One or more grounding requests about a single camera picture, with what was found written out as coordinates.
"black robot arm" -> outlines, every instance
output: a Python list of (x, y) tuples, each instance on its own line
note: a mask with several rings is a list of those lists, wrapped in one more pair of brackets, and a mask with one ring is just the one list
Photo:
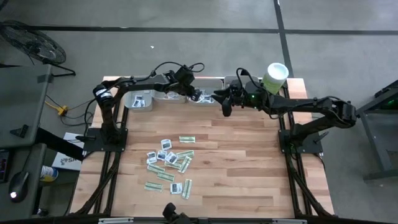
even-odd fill
[[(241, 75), (250, 74), (242, 68)], [(262, 83), (247, 82), (243, 88), (240, 77), (232, 81), (225, 90), (216, 90), (212, 97), (222, 105), (224, 116), (230, 116), (232, 106), (254, 108), (264, 111), (272, 119), (277, 119), (291, 111), (321, 113), (325, 116), (307, 124), (295, 124), (290, 130), (290, 142), (301, 146), (303, 140), (310, 134), (323, 131), (331, 127), (350, 128), (355, 125), (355, 107), (334, 96), (313, 99), (286, 99), (280, 95), (269, 93)]]
[[(169, 71), (167, 73), (136, 79), (134, 77), (118, 78), (113, 81), (103, 81), (98, 85), (93, 93), (98, 106), (101, 108), (103, 124), (101, 126), (101, 135), (104, 144), (117, 144), (121, 138), (121, 132), (113, 119), (113, 107), (129, 91), (156, 90), (164, 93), (174, 91), (183, 96), (189, 96), (193, 101), (197, 101), (200, 91), (191, 86), (195, 77), (191, 68), (182, 66), (177, 72)], [(118, 88), (118, 92), (113, 96), (110, 89)]]

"fan grille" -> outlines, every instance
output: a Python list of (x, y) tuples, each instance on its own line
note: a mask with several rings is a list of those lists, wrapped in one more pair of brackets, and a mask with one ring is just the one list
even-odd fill
[(65, 51), (54, 40), (25, 27), (28, 25), (18, 21), (5, 21), (0, 26), (0, 34), (12, 46), (43, 63), (59, 65), (66, 61)]

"black mouse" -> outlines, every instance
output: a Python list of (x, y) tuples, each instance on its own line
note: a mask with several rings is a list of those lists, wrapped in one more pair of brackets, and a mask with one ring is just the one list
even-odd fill
[(8, 193), (10, 194), (12, 202), (21, 202), (25, 199), (27, 195), (28, 177), (29, 173), (26, 171), (18, 172), (12, 177), (8, 188)]

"concrete floor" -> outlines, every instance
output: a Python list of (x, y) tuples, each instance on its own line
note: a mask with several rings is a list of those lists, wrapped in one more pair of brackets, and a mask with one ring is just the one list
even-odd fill
[[(280, 0), (280, 6), (286, 29), (398, 29), (395, 0)], [(4, 19), (63, 26), (278, 27), (272, 0), (12, 0), (0, 12), (0, 20)], [(166, 60), (204, 62), (201, 75), (206, 76), (233, 75), (237, 67), (262, 76), (268, 64), (284, 62), (278, 34), (45, 33), (67, 52), (63, 66), (78, 74), (57, 78), (48, 92), (70, 106), (92, 98), (93, 87), (105, 75), (147, 75)], [(360, 107), (398, 78), (395, 35), (288, 35), (287, 42), (294, 75), (305, 79), (309, 97), (335, 95)], [(0, 49), (0, 62), (31, 64), (26, 55), (1, 40)], [(83, 111), (80, 108), (74, 114)], [(63, 126), (47, 107), (41, 126), (59, 136), (65, 131), (83, 132), (83, 127)], [(398, 181), (362, 180), (363, 175), (377, 171), (377, 165), (361, 122), (351, 129), (331, 129), (322, 144), (336, 214), (398, 222)], [(64, 213), (69, 196), (57, 192), (71, 188), (65, 185), (44, 195), (43, 206), (49, 207), (51, 215)]]

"wooden tabletop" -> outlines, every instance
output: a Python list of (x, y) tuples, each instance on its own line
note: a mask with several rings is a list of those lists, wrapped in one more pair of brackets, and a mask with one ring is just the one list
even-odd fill
[[(116, 78), (104, 77), (104, 80)], [(291, 98), (307, 98), (301, 78), (287, 81)], [(294, 113), (294, 118), (297, 123), (312, 119), (310, 113)], [(101, 126), (98, 107), (93, 122), (94, 127)], [(161, 217), (165, 205), (172, 202), (178, 213), (184, 212), (189, 217), (294, 217), (286, 163), (277, 138), (279, 122), (269, 119), (267, 114), (235, 107), (232, 115), (225, 118), (221, 107), (155, 102), (151, 112), (130, 111), (127, 128), (129, 135), (120, 161), (112, 216)], [(195, 136), (196, 143), (179, 143), (178, 137), (186, 135)], [(146, 153), (161, 150), (162, 139), (172, 140), (173, 152), (195, 151), (186, 173), (166, 167), (166, 172), (175, 175), (175, 182), (192, 179), (188, 200), (171, 195), (170, 182), (147, 171)], [(81, 208), (97, 187), (103, 157), (103, 152), (96, 152), (83, 161), (71, 212)], [(302, 157), (309, 189), (333, 213), (322, 163), (314, 155)], [(156, 165), (164, 167), (162, 162)], [(163, 192), (144, 190), (147, 181), (163, 184)], [(302, 193), (300, 190), (297, 193), (304, 211)]]

